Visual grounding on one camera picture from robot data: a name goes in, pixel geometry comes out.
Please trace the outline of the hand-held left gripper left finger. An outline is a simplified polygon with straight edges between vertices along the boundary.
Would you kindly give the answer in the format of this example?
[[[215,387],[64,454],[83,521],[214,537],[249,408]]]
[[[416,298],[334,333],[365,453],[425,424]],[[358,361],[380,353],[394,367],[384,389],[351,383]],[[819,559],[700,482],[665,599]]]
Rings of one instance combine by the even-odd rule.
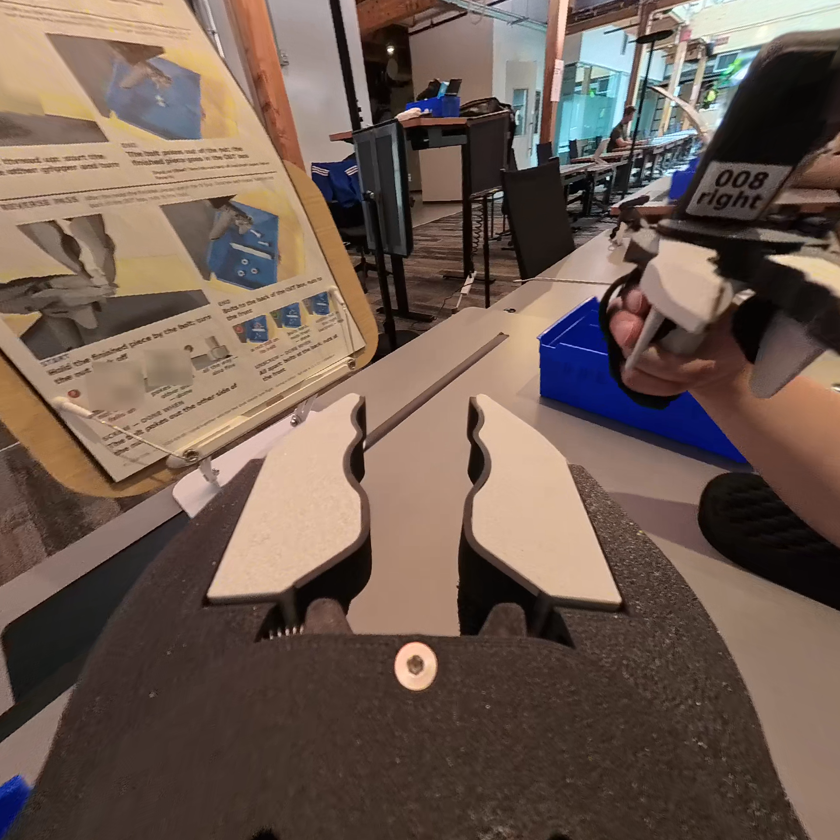
[[[319,597],[348,605],[371,576],[366,405],[351,393],[310,414],[266,455],[217,572],[212,604]]]

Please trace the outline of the printed instruction sheet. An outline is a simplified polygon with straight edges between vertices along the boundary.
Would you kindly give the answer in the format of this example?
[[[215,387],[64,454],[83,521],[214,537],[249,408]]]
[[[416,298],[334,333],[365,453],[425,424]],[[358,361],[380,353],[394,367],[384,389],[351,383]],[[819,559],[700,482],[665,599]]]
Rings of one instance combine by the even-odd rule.
[[[2,355],[112,481],[363,348],[185,2],[2,2]]]

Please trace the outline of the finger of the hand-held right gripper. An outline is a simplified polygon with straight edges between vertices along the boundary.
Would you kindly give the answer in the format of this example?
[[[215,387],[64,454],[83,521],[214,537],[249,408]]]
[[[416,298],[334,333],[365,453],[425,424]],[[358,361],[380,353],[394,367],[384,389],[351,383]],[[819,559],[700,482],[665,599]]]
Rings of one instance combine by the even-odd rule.
[[[719,274],[716,251],[660,251],[639,286],[651,308],[687,333],[703,333],[728,310],[737,290]]]
[[[803,327],[824,350],[839,352],[838,254],[800,251],[761,257],[749,279],[753,297],[743,304],[743,354],[758,355],[775,314]]]

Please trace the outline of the wooden top office desk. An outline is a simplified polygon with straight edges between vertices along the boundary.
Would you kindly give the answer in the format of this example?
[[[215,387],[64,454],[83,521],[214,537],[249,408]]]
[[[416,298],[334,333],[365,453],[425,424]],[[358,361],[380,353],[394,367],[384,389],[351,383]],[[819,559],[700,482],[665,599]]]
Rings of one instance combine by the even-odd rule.
[[[460,203],[461,147],[466,141],[466,119],[414,116],[402,123],[410,150],[418,154],[423,201]]]

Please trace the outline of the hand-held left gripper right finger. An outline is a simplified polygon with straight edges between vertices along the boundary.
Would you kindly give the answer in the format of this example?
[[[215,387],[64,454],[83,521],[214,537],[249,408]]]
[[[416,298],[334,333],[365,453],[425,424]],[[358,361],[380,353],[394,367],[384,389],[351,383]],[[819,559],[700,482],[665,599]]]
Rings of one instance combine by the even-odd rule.
[[[466,547],[526,593],[617,611],[623,600],[566,457],[486,394],[470,397]]]

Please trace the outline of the wooden backboard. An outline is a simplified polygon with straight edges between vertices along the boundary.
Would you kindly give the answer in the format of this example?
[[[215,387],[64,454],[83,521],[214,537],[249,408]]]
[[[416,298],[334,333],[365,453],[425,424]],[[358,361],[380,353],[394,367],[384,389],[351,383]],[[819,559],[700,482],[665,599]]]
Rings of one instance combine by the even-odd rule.
[[[271,397],[249,410],[243,419],[230,421],[221,430],[198,440],[198,456],[206,459],[239,445],[258,431],[278,422],[311,396],[320,396],[371,362],[377,324],[356,276],[327,204],[309,176],[293,163],[283,164],[305,212],[323,256],[332,272],[363,340],[363,348],[349,360],[338,361],[309,377],[285,395]],[[88,451],[67,430],[53,410],[32,388],[5,355],[1,362],[2,427],[15,437],[29,457],[61,485],[83,496],[121,498],[157,491],[180,479],[185,467],[169,468],[162,462],[143,467],[122,481],[104,475]]]

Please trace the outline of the person's right hand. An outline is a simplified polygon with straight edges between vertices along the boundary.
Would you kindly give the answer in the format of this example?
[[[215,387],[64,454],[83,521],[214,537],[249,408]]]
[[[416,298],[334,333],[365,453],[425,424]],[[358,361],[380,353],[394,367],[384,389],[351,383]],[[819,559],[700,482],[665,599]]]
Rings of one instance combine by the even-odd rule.
[[[699,397],[750,373],[751,364],[732,333],[737,306],[730,306],[709,329],[696,352],[679,354],[653,344],[628,371],[625,360],[637,345],[649,309],[648,300],[636,287],[613,299],[607,309],[610,332],[621,353],[618,370],[631,390],[651,396],[690,392]]]

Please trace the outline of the blue striped jacket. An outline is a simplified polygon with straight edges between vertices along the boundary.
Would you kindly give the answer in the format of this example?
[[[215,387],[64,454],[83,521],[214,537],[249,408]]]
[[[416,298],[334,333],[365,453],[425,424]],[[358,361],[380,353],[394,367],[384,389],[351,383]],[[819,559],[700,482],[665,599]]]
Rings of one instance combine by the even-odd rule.
[[[342,161],[312,162],[311,179],[320,190],[338,229],[364,227],[364,200],[354,154]]]

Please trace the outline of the dark framed panel on stand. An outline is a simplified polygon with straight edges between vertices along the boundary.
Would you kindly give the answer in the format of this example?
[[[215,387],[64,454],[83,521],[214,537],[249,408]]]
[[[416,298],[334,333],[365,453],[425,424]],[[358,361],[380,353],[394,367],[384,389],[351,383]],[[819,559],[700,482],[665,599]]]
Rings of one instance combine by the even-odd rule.
[[[374,354],[378,361],[417,337],[413,330],[397,328],[396,319],[431,324],[434,316],[412,311],[408,302],[404,258],[413,252],[413,223],[403,126],[393,119],[355,131],[353,149],[384,318]]]

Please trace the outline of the person's right forearm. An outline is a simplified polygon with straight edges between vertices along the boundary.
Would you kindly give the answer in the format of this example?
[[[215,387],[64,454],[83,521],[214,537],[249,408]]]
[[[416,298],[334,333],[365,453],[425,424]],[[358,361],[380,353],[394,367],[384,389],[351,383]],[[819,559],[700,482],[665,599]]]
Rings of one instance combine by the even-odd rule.
[[[768,398],[746,371],[691,389],[780,499],[839,545],[839,395],[800,374]]]

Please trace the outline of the black panel stand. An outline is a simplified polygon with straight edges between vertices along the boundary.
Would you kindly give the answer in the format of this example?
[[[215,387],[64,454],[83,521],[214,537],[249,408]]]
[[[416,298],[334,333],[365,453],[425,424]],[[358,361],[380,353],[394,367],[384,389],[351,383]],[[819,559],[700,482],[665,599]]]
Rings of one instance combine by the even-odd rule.
[[[462,263],[465,285],[476,278],[475,251],[479,252],[483,302],[490,306],[490,209],[501,193],[502,170],[507,170],[515,122],[504,112],[465,119],[461,147]]]
[[[575,249],[557,158],[500,172],[511,241],[522,282],[539,277]]]

